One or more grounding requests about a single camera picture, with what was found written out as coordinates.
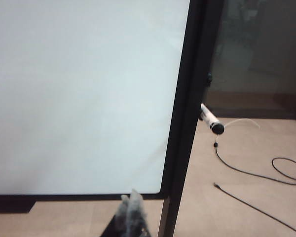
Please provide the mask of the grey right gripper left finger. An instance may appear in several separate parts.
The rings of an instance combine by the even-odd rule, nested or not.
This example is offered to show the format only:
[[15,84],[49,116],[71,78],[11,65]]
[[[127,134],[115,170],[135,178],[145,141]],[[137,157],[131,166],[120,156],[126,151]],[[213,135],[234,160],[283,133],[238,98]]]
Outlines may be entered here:
[[121,203],[119,204],[114,215],[114,227],[115,230],[118,232],[119,237],[126,236],[126,218],[129,201],[130,198],[128,195],[121,195]]

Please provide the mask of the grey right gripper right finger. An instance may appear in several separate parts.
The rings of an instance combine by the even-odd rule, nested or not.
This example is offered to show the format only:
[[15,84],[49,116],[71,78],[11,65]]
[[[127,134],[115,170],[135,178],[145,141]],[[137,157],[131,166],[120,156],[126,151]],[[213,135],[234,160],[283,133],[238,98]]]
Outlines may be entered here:
[[144,199],[135,189],[132,190],[128,204],[128,236],[151,236],[147,224],[147,215],[144,209]]

